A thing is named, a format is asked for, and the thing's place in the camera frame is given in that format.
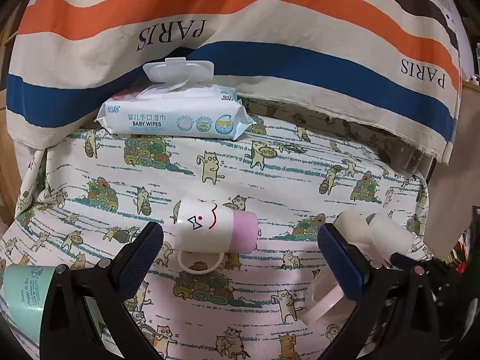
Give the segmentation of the mint green cup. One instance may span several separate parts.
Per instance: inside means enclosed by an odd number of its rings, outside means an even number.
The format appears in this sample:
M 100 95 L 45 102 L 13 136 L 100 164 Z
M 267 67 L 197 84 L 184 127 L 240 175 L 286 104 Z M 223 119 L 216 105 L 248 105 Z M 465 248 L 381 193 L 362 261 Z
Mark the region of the mint green cup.
M 98 321 L 101 304 L 116 299 L 107 269 L 12 264 L 3 289 L 13 323 L 38 345 L 41 359 L 116 358 Z

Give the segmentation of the pink mug with handle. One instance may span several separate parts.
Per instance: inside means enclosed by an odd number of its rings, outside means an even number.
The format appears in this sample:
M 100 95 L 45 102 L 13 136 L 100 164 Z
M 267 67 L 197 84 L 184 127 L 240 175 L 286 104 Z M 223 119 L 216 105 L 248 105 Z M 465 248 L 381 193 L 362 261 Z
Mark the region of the pink mug with handle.
M 356 308 L 356 303 L 346 298 L 328 266 L 324 266 L 307 287 L 304 300 L 306 311 L 299 318 L 307 326 L 314 323 L 340 324 Z

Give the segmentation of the white cup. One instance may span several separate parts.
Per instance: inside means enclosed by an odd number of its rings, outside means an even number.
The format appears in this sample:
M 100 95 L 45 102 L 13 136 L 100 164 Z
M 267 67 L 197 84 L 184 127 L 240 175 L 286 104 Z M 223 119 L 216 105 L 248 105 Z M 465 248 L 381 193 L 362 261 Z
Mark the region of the white cup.
M 371 214 L 366 222 L 375 249 L 386 261 L 394 253 L 406 255 L 416 236 L 383 214 Z

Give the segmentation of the beige square cup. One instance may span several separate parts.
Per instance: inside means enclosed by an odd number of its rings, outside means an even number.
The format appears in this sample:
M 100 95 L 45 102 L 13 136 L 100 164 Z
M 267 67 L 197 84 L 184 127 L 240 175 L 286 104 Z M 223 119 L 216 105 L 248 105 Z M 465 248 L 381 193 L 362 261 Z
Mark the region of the beige square cup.
M 354 209 L 340 213 L 333 225 L 348 243 L 372 243 L 372 233 L 365 218 Z

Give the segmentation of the clear plastic box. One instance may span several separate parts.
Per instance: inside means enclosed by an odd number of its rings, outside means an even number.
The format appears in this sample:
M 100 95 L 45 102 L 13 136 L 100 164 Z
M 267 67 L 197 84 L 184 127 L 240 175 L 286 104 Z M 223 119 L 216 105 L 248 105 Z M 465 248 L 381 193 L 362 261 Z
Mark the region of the clear plastic box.
M 409 145 L 397 145 L 390 154 L 391 167 L 403 176 L 412 176 L 418 169 L 423 153 Z

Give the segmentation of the cat print bed sheet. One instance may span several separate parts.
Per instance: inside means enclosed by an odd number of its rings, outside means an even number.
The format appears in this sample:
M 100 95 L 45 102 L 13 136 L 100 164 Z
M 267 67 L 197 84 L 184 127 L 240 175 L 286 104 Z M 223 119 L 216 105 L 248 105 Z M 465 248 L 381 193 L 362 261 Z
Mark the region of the cat print bed sheet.
M 36 150 L 1 265 L 88 268 L 111 258 L 150 221 L 164 243 L 127 310 L 166 359 L 316 359 L 343 318 L 301 321 L 304 295 L 325 265 L 317 228 L 349 208 L 381 213 L 414 236 L 427 258 L 425 180 L 384 164 L 393 139 L 312 112 L 252 102 L 254 123 L 236 141 L 114 136 L 89 126 Z M 177 262 L 173 226 L 192 197 L 258 219 L 256 249 L 231 253 L 207 275 Z

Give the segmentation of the baby wipes pack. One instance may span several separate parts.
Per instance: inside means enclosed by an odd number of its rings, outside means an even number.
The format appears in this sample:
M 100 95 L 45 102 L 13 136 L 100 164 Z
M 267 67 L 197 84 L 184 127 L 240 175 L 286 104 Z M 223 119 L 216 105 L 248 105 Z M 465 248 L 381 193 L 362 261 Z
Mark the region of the baby wipes pack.
M 111 134 L 237 140 L 255 122 L 236 88 L 213 82 L 207 60 L 167 58 L 143 65 L 145 88 L 128 88 L 101 105 L 96 121 Z

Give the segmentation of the striped Paris cloth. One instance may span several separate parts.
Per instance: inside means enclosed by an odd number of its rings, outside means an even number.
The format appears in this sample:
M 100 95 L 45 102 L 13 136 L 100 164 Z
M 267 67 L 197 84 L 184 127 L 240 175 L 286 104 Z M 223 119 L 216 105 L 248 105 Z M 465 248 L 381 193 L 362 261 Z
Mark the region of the striped Paris cloth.
M 30 0 L 7 73 L 7 128 L 45 149 L 170 57 L 215 82 L 384 129 L 441 163 L 461 105 L 447 0 Z

